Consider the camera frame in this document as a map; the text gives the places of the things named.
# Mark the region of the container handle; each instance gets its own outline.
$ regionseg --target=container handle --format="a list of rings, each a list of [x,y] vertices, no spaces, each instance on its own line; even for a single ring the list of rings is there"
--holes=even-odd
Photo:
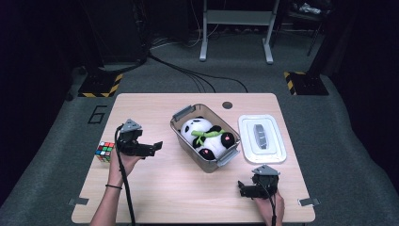
[[[195,111],[196,108],[192,105],[188,105],[185,108],[183,108],[182,110],[178,111],[177,113],[175,113],[173,115],[173,120],[175,121],[179,121],[181,118],[183,118],[184,116],[188,115],[189,113]]]
[[[235,156],[237,156],[240,153],[237,149],[233,149],[230,152],[228,152],[226,155],[221,157],[219,161],[217,161],[217,165],[219,167],[222,167],[226,165],[228,162],[230,162],[232,159],[234,159]]]

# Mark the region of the rubik's cube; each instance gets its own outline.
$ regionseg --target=rubik's cube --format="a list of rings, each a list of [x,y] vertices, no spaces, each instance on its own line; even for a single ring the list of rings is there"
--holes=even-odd
[[[111,152],[114,148],[114,143],[101,141],[96,150],[97,158],[102,162],[111,161]]]

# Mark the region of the wooden table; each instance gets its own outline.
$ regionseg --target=wooden table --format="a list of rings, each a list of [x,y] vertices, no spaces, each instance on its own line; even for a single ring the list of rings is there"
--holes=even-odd
[[[231,102],[232,108],[222,104]],[[129,175],[137,223],[250,223],[263,222],[255,203],[241,197],[237,181],[252,185],[252,170],[260,165],[249,163],[242,151],[227,165],[213,173],[204,172],[179,145],[170,120],[188,105],[210,107],[235,131],[239,131],[241,115],[269,114],[279,126],[287,159],[269,165],[280,172],[279,191],[285,200],[284,222],[312,222],[312,207],[301,207],[297,199],[309,197],[296,160],[279,103],[270,93],[126,93],[120,94],[112,108],[101,141],[114,141],[115,130],[132,119],[142,126],[138,141],[153,144],[163,141],[163,148],[154,157],[140,160]],[[80,198],[72,213],[75,223],[88,223],[104,194],[108,163],[93,157]],[[129,222],[130,215],[124,192],[120,195],[117,222]]]

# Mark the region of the forearm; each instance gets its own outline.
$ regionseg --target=forearm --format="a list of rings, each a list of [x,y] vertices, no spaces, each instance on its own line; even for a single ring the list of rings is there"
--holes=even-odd
[[[103,199],[101,200],[100,205],[90,222],[90,225],[115,225],[117,219],[118,203],[120,200],[120,192],[120,189],[110,186],[105,189]]]
[[[254,200],[258,207],[259,213],[261,214],[263,222],[266,224],[266,226],[272,226],[273,208],[272,208],[270,202],[267,202],[266,200],[259,199],[259,198],[254,199]],[[279,210],[276,213],[277,217],[276,217],[276,225],[275,226],[282,226],[282,217],[283,217],[282,211]]]

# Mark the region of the yellow black hazard tape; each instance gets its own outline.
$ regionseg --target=yellow black hazard tape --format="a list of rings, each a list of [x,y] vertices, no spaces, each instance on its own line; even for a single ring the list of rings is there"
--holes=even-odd
[[[118,89],[120,85],[120,80],[122,79],[123,74],[119,74],[115,77],[113,83],[110,84],[109,87],[104,88],[101,87],[100,89],[96,90],[87,90],[78,93],[79,97],[112,97]]]
[[[292,74],[293,74],[292,72],[284,72],[284,77],[285,81],[287,82],[288,90],[290,90],[290,93],[292,95],[297,95],[294,82],[292,80]]]

